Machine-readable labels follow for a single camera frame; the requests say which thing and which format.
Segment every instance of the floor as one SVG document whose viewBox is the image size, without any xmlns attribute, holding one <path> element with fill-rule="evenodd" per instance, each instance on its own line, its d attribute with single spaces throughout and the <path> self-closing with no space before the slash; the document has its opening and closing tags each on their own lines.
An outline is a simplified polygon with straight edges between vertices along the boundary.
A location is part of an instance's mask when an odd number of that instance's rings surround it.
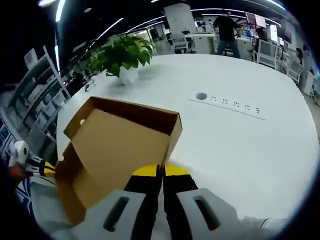
<svg viewBox="0 0 320 240">
<path fill-rule="evenodd" d="M 320 144 L 320 106 L 316 105 L 315 101 L 307 95 L 304 95 L 304 99 L 312 114 L 316 132 L 318 133 L 319 144 Z"/>
</svg>

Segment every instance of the open cardboard box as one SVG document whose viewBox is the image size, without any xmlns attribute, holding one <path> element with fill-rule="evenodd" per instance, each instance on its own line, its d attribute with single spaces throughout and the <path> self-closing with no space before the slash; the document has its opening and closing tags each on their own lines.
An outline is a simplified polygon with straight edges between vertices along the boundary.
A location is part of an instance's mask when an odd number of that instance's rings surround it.
<svg viewBox="0 0 320 240">
<path fill-rule="evenodd" d="M 164 165 L 181 132 L 177 112 L 90 97 L 64 130 L 71 143 L 55 169 L 57 194 L 70 222 L 81 223 L 88 208 L 124 189 L 136 169 Z"/>
</svg>

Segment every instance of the white cabinet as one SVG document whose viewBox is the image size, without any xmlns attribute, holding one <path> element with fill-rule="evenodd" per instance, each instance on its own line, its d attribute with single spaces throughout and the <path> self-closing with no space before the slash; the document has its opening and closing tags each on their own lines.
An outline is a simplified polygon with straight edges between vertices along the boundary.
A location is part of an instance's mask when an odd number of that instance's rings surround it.
<svg viewBox="0 0 320 240">
<path fill-rule="evenodd" d="M 252 42 L 249 39 L 243 39 L 242 37 L 236 38 L 240 56 L 242 59 L 251 61 L 251 52 L 248 50 L 253 49 Z"/>
<path fill-rule="evenodd" d="M 213 52 L 208 37 L 194 36 L 193 41 L 197 54 L 211 54 Z"/>
</svg>

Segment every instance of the white shelving unit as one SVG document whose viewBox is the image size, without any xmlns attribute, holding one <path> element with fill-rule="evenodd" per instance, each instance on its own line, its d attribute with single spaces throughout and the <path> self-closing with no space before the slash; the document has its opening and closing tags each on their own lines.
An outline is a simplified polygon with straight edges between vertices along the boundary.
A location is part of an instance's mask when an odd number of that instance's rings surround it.
<svg viewBox="0 0 320 240">
<path fill-rule="evenodd" d="M 40 157 L 56 145 L 52 137 L 56 128 L 51 125 L 58 116 L 60 103 L 71 97 L 45 46 L 43 50 L 44 55 L 24 75 L 5 109 L 15 130 Z M 58 104 L 53 101 L 57 95 Z"/>
</svg>

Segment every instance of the white table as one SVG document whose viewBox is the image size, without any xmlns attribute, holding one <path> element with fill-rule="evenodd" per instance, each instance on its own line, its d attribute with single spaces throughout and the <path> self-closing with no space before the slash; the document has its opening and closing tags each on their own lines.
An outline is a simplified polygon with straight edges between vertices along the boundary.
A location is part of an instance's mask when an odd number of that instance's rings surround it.
<svg viewBox="0 0 320 240">
<path fill-rule="evenodd" d="M 239 218 L 286 218 L 307 193 L 320 148 L 309 108 L 286 75 L 232 57 L 174 54 L 153 57 L 132 87 L 117 87 L 104 73 L 94 78 L 97 87 L 82 89 L 59 112 L 59 160 L 69 142 L 63 130 L 90 96 L 99 96 L 179 112 L 183 131 L 170 160 Z M 188 100 L 194 91 L 256 104 L 267 120 Z"/>
</svg>

